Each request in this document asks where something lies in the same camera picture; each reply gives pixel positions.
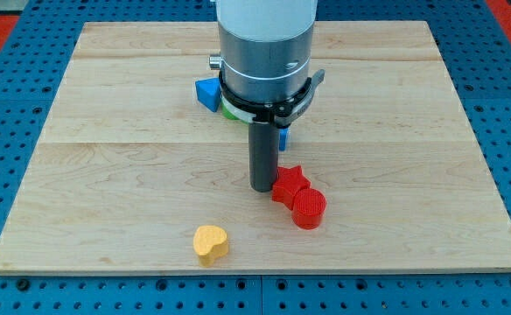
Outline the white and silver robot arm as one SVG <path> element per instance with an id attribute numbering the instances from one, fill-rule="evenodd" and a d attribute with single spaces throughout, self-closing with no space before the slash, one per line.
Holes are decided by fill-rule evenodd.
<path id="1" fill-rule="evenodd" d="M 214 5 L 227 101 L 263 105 L 305 92 L 316 0 L 215 0 Z"/>

